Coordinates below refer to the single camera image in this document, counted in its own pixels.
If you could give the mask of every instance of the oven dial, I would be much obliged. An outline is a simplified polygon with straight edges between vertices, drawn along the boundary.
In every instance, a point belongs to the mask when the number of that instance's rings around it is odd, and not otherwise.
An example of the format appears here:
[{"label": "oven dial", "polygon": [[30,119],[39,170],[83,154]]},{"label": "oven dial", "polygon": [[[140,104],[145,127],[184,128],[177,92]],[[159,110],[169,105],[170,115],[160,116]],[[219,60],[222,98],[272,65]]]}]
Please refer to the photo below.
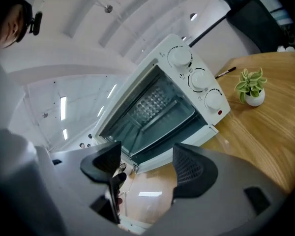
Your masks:
[{"label": "oven dial", "polygon": [[169,55],[169,61],[176,67],[187,66],[192,60],[191,53],[187,48],[178,47],[173,49]]},{"label": "oven dial", "polygon": [[191,77],[192,85],[197,89],[206,89],[211,84],[211,78],[204,70],[196,70]]},{"label": "oven dial", "polygon": [[214,110],[219,110],[223,103],[223,96],[216,90],[206,95],[206,105]]}]

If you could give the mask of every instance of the succulent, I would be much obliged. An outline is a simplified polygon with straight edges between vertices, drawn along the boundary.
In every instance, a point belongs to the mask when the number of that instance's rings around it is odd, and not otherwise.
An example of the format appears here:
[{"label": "succulent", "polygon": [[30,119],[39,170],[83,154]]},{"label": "succulent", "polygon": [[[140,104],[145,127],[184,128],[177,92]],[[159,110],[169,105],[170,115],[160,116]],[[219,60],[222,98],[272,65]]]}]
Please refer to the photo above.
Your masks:
[{"label": "succulent", "polygon": [[262,77],[262,74],[261,67],[258,72],[254,73],[248,73],[247,69],[242,71],[239,83],[235,87],[241,103],[244,103],[246,94],[252,97],[259,96],[259,92],[264,88],[263,84],[266,83],[266,78]]}]

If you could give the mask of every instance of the wooden tabletop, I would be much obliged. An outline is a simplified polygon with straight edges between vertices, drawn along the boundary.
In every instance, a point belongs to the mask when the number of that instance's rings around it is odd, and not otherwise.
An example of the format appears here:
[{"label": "wooden tabletop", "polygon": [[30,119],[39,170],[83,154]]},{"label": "wooden tabletop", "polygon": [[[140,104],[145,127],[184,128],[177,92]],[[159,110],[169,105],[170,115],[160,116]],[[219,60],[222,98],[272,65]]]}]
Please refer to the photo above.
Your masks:
[{"label": "wooden tabletop", "polygon": [[[215,127],[219,134],[201,147],[243,158],[279,184],[287,193],[295,187],[295,53],[266,53],[230,60],[218,78],[231,111]],[[259,107],[241,104],[234,87],[239,74],[262,67],[265,101]],[[127,196],[128,217],[154,223],[169,208],[176,187],[172,164],[143,174],[132,174],[121,191]],[[140,197],[140,192],[160,192],[159,197]]]}]

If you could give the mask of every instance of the black pen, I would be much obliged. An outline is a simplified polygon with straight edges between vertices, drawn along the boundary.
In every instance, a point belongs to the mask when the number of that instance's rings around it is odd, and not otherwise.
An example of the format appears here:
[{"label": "black pen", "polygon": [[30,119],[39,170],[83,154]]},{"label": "black pen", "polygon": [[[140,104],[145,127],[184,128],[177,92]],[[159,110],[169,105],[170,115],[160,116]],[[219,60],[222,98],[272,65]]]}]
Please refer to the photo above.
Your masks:
[{"label": "black pen", "polygon": [[222,77],[223,75],[225,75],[225,74],[227,74],[227,73],[229,73],[229,72],[231,72],[231,71],[234,71],[235,69],[236,69],[236,66],[233,67],[233,68],[231,68],[230,70],[225,71],[224,73],[221,73],[220,75],[216,76],[215,78],[216,78],[216,79],[217,79],[217,78],[220,78],[220,77]]}]

